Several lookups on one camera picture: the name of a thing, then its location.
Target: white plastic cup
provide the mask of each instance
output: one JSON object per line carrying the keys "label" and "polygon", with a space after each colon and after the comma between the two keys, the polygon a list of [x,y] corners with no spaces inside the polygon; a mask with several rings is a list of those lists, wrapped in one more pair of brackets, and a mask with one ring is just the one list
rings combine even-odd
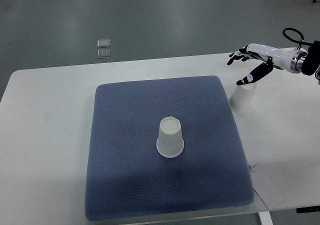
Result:
{"label": "white plastic cup", "polygon": [[256,83],[236,86],[229,99],[231,109],[237,113],[247,112],[251,107],[251,102],[252,98],[254,97],[256,87]]}
{"label": "white plastic cup", "polygon": [[162,119],[159,126],[159,136],[156,140],[158,152],[171,159],[179,156],[184,147],[180,121],[173,116]]}

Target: gray foam pad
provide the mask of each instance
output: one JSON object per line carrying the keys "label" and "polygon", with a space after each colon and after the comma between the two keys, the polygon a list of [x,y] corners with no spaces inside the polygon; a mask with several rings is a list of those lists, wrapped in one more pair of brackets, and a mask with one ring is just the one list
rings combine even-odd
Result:
{"label": "gray foam pad", "polygon": [[[156,147],[160,121],[180,120],[184,150]],[[242,206],[253,186],[216,76],[131,81],[96,89],[87,166],[90,221]]]}

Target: robotic hand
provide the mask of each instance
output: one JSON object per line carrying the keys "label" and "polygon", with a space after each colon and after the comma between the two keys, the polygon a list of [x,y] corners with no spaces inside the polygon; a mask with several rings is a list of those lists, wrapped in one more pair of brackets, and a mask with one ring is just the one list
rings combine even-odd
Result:
{"label": "robotic hand", "polygon": [[[287,30],[298,33],[301,36],[301,40],[296,41],[288,37],[286,35]],[[297,48],[292,51],[283,51],[271,46],[252,43],[229,55],[230,60],[227,65],[231,65],[234,60],[245,62],[249,59],[257,59],[263,62],[242,80],[237,81],[237,85],[255,83],[268,75],[274,68],[287,70],[294,74],[302,72],[309,76],[315,73],[315,77],[319,80],[318,84],[320,85],[320,41],[314,41],[314,43],[304,42],[302,33],[294,28],[284,29],[282,34],[290,41],[298,43]],[[300,50],[301,45],[310,46],[308,53]]]}

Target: gray floor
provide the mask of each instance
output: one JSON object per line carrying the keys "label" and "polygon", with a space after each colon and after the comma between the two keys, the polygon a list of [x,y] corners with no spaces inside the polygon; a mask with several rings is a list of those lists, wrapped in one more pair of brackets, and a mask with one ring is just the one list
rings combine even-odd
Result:
{"label": "gray floor", "polygon": [[[320,0],[0,0],[0,98],[16,70],[227,53],[249,43],[294,47],[282,30],[320,40],[319,18]],[[97,59],[103,38],[111,58]],[[275,225],[320,221],[295,210],[271,216]],[[170,224],[260,223],[249,214]]]}

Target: white table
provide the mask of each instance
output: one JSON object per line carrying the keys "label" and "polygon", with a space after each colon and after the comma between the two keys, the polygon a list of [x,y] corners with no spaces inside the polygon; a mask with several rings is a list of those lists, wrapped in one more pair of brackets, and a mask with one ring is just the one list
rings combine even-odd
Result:
{"label": "white table", "polygon": [[[228,98],[260,64],[228,53],[19,70],[0,103],[0,224],[92,224],[85,186],[94,97],[106,83],[216,75]],[[261,165],[286,200],[275,210],[320,204],[320,86],[275,69],[258,82],[247,113],[233,116],[248,163]],[[124,218],[141,223],[268,211],[243,207]]]}

